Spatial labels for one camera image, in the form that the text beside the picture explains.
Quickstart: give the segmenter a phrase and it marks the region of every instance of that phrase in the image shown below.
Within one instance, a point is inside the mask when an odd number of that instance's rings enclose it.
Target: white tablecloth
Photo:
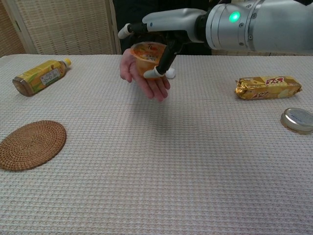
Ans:
[[[0,59],[0,139],[43,119],[67,130],[33,170],[0,170],[1,234],[312,235],[313,136],[284,128],[313,111],[313,57],[179,56],[164,102],[119,78],[119,56],[70,56],[33,97],[12,79],[45,60]],[[245,76],[293,75],[289,99],[246,101]]]

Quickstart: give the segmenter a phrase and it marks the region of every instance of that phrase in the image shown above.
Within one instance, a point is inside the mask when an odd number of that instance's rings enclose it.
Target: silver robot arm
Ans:
[[[146,78],[163,76],[187,43],[205,43],[215,50],[313,54],[313,3],[246,0],[218,4],[207,12],[156,12],[142,23],[125,25],[118,37],[161,31],[167,33],[168,44],[159,65],[146,72]]]

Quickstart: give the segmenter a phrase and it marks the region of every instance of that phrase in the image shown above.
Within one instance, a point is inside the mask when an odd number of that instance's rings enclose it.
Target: round rattan coaster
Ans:
[[[25,125],[0,143],[0,168],[27,170],[54,158],[67,139],[65,128],[49,120]]]

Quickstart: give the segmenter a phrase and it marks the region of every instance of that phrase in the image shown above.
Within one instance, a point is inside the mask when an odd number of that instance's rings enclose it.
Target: gold wrapper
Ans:
[[[242,99],[287,98],[302,91],[291,76],[246,77],[236,82],[236,94]]]

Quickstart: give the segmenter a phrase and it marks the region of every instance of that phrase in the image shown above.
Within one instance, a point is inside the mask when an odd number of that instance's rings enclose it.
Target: orange jelly cup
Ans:
[[[131,54],[136,58],[136,66],[139,75],[148,70],[153,70],[160,62],[166,45],[155,42],[142,42],[131,47]]]

